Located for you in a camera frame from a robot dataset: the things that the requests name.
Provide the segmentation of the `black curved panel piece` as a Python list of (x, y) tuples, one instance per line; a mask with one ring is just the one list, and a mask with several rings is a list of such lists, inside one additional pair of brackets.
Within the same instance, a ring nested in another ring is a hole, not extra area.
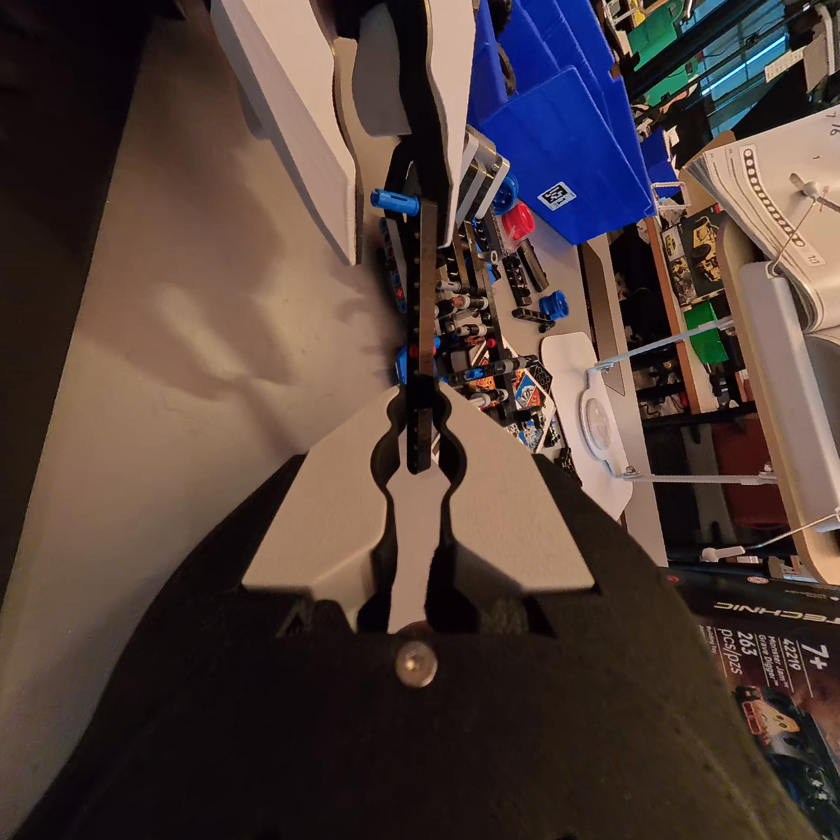
[(533, 289), (537, 294), (544, 293), (550, 287), (550, 283), (528, 238), (520, 242), (517, 255)]

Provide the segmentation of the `grey desk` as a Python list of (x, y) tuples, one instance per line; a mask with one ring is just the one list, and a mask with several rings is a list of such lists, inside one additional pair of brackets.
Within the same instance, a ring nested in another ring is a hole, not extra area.
[(391, 385), (364, 210), (346, 266), (246, 126), (203, 2), (151, 27), (2, 607), (2, 838), (187, 554)]

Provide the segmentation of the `green box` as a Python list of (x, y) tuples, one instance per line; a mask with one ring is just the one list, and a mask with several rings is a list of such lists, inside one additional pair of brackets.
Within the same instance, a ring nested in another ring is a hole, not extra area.
[[(718, 319), (712, 300), (696, 302), (684, 310), (684, 320), (688, 330), (696, 329), (708, 322)], [(720, 331), (710, 329), (689, 337), (689, 342), (699, 361), (704, 365), (724, 364), (729, 362)]]

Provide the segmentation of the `long black holed beam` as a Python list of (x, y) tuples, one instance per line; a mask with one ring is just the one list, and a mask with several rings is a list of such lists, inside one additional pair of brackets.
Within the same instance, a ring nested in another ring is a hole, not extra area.
[(437, 283), (437, 206), (421, 198), (406, 221), (406, 458), (418, 475), (430, 468), (434, 431), (434, 306)]

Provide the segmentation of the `white instruction booklet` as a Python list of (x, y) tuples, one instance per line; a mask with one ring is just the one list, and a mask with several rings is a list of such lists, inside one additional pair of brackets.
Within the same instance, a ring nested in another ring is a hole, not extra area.
[(804, 331), (838, 328), (838, 105), (702, 152), (686, 170), (791, 283)]

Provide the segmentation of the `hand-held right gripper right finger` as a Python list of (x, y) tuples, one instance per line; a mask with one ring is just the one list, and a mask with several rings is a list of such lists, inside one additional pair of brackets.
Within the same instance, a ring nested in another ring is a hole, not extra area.
[(449, 385), (434, 410), (449, 488), (427, 584), (431, 627), (475, 631), (499, 603), (593, 590), (538, 460)]

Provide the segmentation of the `wooden shelf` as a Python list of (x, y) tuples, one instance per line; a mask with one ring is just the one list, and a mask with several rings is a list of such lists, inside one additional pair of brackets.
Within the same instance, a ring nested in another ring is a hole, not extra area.
[[(712, 205), (711, 198), (688, 174), (682, 174), (676, 166), (676, 158), (669, 147), (669, 137), (664, 135), (661, 145), (665, 152), (660, 154), (654, 165), (650, 179), (653, 183), (656, 213), (644, 220), (644, 231), (653, 253), (658, 283), (665, 304), (668, 331), (677, 335), (686, 331), (684, 309), (679, 304), (676, 286), (671, 276), (670, 263), (677, 259), (678, 247), (670, 248), (664, 241), (664, 232), (673, 230), (678, 233), (677, 223), (685, 216), (698, 211), (705, 211)], [(707, 367), (701, 362), (698, 353), (689, 339), (678, 339), (665, 346), (674, 358), (674, 368), (679, 373), (680, 391), (677, 398), (684, 411), (689, 414), (711, 413), (737, 404), (753, 401), (749, 376), (743, 371), (732, 374), (733, 385), (729, 390), (730, 398), (719, 403), (713, 393), (712, 382)]]

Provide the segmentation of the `blue storage bin with tag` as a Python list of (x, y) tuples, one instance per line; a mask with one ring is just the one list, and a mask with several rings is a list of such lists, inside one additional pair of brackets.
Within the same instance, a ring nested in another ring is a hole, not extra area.
[(479, 129), (511, 164), (519, 198), (570, 244), (653, 213), (646, 174), (631, 162), (573, 66), (514, 95)]

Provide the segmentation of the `toy box with yellow car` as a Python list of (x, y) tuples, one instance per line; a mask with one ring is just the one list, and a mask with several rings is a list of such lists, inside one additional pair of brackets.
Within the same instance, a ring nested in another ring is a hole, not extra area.
[(688, 309), (723, 292), (718, 231), (726, 214), (718, 203), (662, 231), (661, 243), (679, 308)]

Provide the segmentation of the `black toy set box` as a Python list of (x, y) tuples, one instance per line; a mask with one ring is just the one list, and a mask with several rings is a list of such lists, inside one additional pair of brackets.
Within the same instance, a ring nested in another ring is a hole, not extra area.
[(839, 592), (671, 568), (741, 720), (817, 835), (839, 838)]

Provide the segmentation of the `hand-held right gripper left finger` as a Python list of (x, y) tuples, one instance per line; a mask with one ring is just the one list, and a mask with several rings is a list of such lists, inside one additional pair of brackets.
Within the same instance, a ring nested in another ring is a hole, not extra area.
[(388, 629), (403, 391), (394, 386), (305, 455), (242, 579), (254, 592), (339, 603), (361, 631)]

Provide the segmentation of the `colourful sticker sheet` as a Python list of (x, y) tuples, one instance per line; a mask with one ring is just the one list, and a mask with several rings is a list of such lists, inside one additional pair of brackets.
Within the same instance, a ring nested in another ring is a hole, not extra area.
[(550, 393), (546, 393), (522, 367), (520, 356), (511, 358), (519, 366), (505, 374), (491, 375), (478, 380), (478, 392), (496, 394), (482, 409), (511, 436), (526, 446), (532, 454), (552, 447), (560, 436), (556, 411)]

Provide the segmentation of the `red container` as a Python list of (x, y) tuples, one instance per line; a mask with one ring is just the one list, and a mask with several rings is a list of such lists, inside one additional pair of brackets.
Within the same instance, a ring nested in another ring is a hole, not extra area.
[[(710, 431), (722, 475), (756, 476), (771, 462), (758, 415), (714, 424)], [(781, 493), (775, 484), (725, 485), (723, 494), (734, 526), (769, 531), (787, 524)]]

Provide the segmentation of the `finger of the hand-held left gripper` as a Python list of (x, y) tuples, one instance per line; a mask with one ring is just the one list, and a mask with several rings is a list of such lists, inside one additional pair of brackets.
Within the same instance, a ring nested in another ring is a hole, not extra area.
[(261, 132), (312, 219), (350, 265), (361, 261), (361, 171), (341, 100), (328, 2), (211, 2), (211, 21)]
[(437, 207), (437, 245), (455, 230), (476, 36), (467, 1), (351, 5), (352, 97), (372, 137), (407, 139), (421, 196)]

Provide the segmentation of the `black blue toy car chassis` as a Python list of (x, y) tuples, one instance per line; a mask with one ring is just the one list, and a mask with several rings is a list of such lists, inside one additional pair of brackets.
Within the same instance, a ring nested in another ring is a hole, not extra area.
[[(386, 191), (415, 195), (419, 185), (415, 173), (411, 137), (402, 138), (395, 147), (386, 177)], [(492, 293), (493, 283), (501, 277), (502, 259), (507, 256), (503, 245), (494, 245), (498, 239), (494, 231), (491, 202), (505, 176), (510, 173), (510, 163), (500, 155), (495, 145), (483, 134), (467, 126), (462, 160), (465, 171), (461, 179), (456, 206), (456, 222), (452, 243), (442, 247), (437, 256), (437, 283), (435, 330), (440, 338), (440, 350), (435, 347), (435, 359), (440, 375), (455, 375), (465, 367), (458, 367), (457, 353), (469, 359), (469, 369), (487, 366), (501, 359), (502, 351), (509, 352), (504, 344), (499, 325), (497, 306)], [(400, 239), (400, 224), (394, 213), (384, 212), (380, 219), (382, 250), (380, 264), (395, 294), (399, 312), (406, 316), (406, 259)], [(469, 298), (466, 308), (446, 308), (442, 302), (450, 298)], [(453, 385), (478, 393), (474, 383), (479, 379)]]

